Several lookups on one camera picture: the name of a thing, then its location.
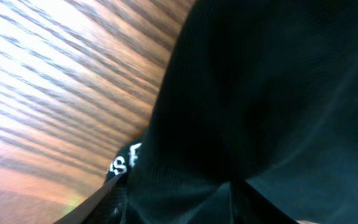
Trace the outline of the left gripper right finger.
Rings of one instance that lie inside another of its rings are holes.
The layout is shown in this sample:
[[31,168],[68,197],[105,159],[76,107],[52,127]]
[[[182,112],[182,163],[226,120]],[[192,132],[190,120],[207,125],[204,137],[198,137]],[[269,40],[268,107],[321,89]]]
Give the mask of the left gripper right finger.
[[298,224],[245,181],[230,183],[235,224]]

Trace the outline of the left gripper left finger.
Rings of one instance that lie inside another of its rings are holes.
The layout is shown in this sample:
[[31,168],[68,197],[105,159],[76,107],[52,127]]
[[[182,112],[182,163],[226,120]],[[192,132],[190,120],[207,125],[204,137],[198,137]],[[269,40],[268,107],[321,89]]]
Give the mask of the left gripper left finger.
[[107,194],[110,193],[120,177],[121,174],[113,177],[83,203],[53,224],[83,224],[92,214],[93,210],[102,202]]

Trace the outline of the black polo shirt with logo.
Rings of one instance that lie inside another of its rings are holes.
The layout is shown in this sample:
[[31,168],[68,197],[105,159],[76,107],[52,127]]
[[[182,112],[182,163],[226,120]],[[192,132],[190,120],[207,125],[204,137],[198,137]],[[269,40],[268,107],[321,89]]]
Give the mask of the black polo shirt with logo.
[[88,223],[358,223],[358,0],[197,1],[136,146]]

